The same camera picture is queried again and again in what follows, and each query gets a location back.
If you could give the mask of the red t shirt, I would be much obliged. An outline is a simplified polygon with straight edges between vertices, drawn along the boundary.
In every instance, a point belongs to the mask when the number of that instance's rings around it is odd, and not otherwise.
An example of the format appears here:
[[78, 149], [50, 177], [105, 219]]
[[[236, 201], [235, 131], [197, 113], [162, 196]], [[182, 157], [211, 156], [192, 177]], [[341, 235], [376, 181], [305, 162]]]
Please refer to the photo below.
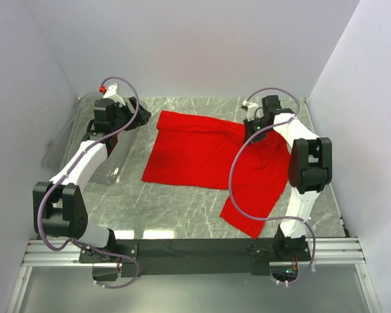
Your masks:
[[244, 143], [240, 123], [162, 111], [158, 135], [142, 181], [164, 185], [232, 189], [220, 213], [228, 224], [258, 238], [288, 180], [286, 141], [271, 130], [264, 140]]

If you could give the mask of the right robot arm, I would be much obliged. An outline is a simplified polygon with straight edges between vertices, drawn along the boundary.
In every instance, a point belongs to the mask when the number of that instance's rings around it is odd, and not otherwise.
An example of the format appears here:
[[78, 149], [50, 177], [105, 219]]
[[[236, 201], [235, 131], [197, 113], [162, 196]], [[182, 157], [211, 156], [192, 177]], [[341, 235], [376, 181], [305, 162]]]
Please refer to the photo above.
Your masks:
[[245, 138], [269, 125], [291, 148], [288, 181], [291, 195], [285, 218], [274, 236], [273, 253], [279, 260], [291, 260], [308, 251], [307, 226], [316, 199], [332, 179], [332, 142], [304, 126], [291, 109], [283, 109], [276, 95], [262, 98], [262, 104], [245, 100], [242, 109]]

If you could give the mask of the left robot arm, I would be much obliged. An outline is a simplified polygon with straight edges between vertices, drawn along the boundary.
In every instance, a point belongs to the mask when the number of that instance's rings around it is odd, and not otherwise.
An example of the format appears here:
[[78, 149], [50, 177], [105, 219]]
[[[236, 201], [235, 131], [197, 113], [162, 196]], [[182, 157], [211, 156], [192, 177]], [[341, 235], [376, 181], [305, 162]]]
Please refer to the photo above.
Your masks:
[[83, 189], [97, 168], [112, 154], [118, 134], [135, 130], [149, 122], [148, 112], [137, 97], [110, 96], [94, 103], [94, 117], [89, 121], [78, 151], [50, 181], [33, 188], [34, 228], [44, 244], [53, 251], [48, 237], [64, 237], [82, 244], [103, 262], [120, 253], [113, 230], [89, 221]]

